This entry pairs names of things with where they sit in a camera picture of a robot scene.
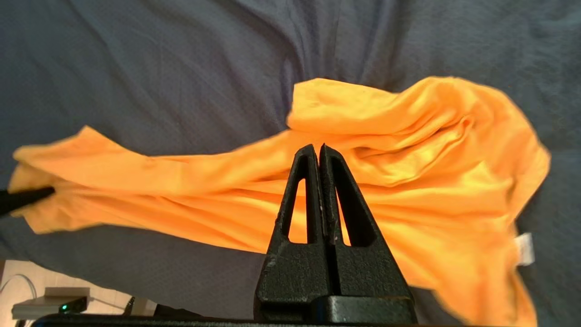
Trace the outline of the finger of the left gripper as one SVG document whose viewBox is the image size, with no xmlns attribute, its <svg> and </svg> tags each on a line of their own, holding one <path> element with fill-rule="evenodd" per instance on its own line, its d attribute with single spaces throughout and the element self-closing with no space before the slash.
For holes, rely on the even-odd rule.
<svg viewBox="0 0 581 327">
<path fill-rule="evenodd" d="M 54 194 L 54 188 L 27 189 L 9 193 L 8 190 L 1 190 L 0 200 L 2 203 L 33 203 Z"/>
<path fill-rule="evenodd" d="M 0 201 L 0 215 L 4 216 L 6 214 L 12 213 L 13 211 L 25 207 L 27 205 L 31 205 L 32 203 L 2 203 Z"/>
</svg>

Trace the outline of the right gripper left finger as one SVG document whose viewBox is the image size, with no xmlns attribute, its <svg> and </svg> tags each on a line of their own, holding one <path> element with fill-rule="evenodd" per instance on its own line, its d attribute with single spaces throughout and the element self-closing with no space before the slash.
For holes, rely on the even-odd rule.
<svg viewBox="0 0 581 327">
<path fill-rule="evenodd" d="M 306 243 L 289 240 L 299 183 L 305 181 Z M 310 318 L 311 303 L 328 294 L 318 160 L 313 145 L 297 151 L 254 297 L 255 318 Z"/>
</svg>

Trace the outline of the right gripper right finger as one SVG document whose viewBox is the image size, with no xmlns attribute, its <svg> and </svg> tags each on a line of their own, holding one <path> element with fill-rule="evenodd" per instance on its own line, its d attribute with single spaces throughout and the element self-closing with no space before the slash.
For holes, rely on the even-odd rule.
<svg viewBox="0 0 581 327">
<path fill-rule="evenodd" d="M 320 151 L 331 294 L 318 298 L 329 324 L 415 324 L 414 300 L 343 156 Z"/>
</svg>

